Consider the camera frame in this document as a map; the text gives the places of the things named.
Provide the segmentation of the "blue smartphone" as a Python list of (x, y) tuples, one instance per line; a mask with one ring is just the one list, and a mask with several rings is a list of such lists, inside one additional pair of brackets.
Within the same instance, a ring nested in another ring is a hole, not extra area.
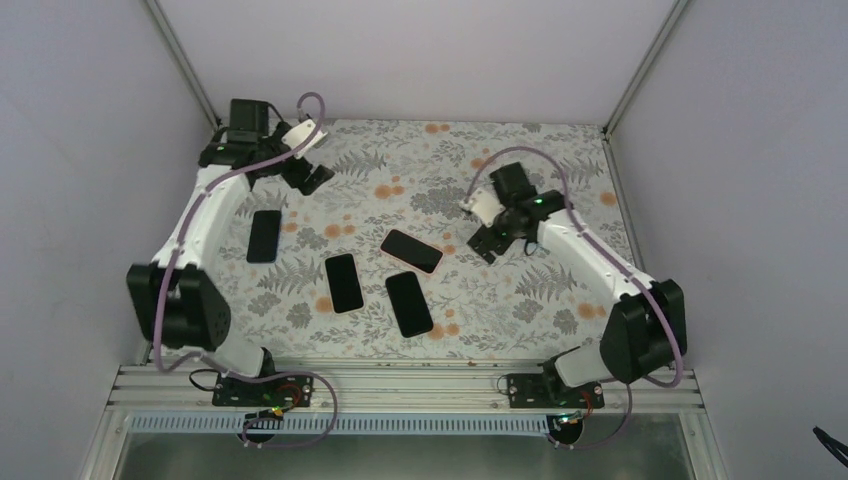
[(246, 252), (248, 263), (270, 264), (276, 261), (281, 221), (280, 210), (260, 210), (254, 213)]

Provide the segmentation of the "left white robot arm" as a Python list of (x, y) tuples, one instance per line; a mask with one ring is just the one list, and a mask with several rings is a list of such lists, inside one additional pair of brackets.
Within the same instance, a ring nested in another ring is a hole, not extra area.
[(332, 178), (330, 169), (305, 157), (327, 135), (322, 96), (307, 92), (298, 102), (310, 98), (318, 102), (317, 115), (299, 108), (294, 125), (267, 101), (232, 100), (229, 122), (216, 125), (200, 154), (193, 190), (174, 230), (149, 262), (130, 266), (127, 288), (160, 372), (196, 360), (239, 380), (239, 392), (252, 404), (263, 405), (276, 396), (279, 380), (270, 354), (233, 327), (213, 265), (236, 211), (257, 180), (278, 177), (308, 196)]

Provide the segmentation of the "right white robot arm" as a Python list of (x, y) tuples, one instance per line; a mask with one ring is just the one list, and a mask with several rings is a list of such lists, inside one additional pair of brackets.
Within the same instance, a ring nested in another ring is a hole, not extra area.
[(480, 223), (468, 242), (472, 250), (492, 263), (516, 240), (536, 244), (576, 271), (608, 310), (599, 341), (543, 363), (544, 399), (565, 407), (580, 386), (604, 380), (677, 386), (687, 349), (681, 287), (628, 263), (588, 227), (565, 190), (539, 192), (519, 163), (497, 169), (490, 179), (492, 192), (470, 185), (461, 203)]

